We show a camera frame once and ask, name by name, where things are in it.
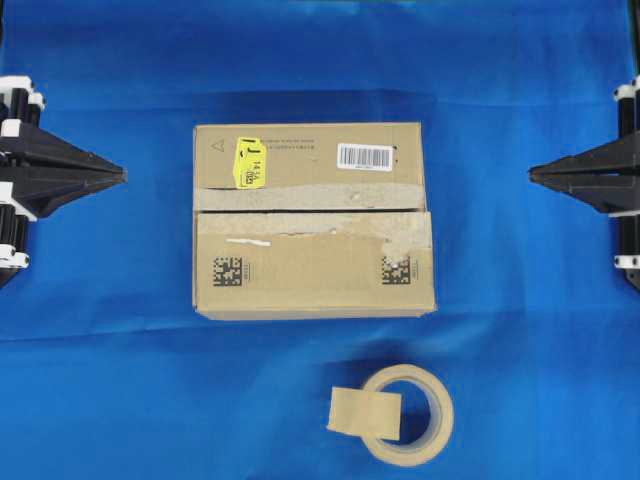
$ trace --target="barcode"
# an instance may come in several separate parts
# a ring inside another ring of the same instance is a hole
[[[408,285],[411,283],[411,257],[391,262],[382,257],[382,284]]]
[[[242,257],[216,257],[213,259],[214,287],[242,286]]]
[[[390,172],[393,169],[393,147],[339,143],[338,168]]]

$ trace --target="tape roll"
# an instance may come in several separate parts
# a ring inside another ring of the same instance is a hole
[[[428,462],[447,445],[453,431],[453,403],[440,380],[414,365],[395,365],[382,369],[367,380],[362,389],[380,392],[395,382],[412,383],[424,392],[431,413],[427,430],[408,445],[393,445],[375,437],[362,437],[362,441],[383,462],[413,467]]]

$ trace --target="brown cardboard box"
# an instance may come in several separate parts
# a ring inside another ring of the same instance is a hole
[[[240,144],[262,144],[243,151],[258,159],[254,177],[234,176]],[[198,312],[267,320],[436,308],[419,124],[198,126],[194,154]],[[239,188],[256,178],[261,188]]]

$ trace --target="blue fabric background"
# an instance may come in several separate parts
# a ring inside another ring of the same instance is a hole
[[[2,478],[640,476],[639,297],[612,267],[613,225],[526,174],[616,135],[625,1],[5,10],[2,73],[30,75],[43,128],[129,184],[40,222],[32,268],[0,292]],[[195,314],[193,126],[378,120],[423,123],[440,310]],[[446,450],[413,469],[325,429],[332,385],[398,362],[435,373],[456,409]]]

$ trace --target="yellow sticker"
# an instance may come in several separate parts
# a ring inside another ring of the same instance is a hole
[[[236,188],[264,187],[267,175],[267,147],[259,138],[240,137],[236,144],[233,177]]]

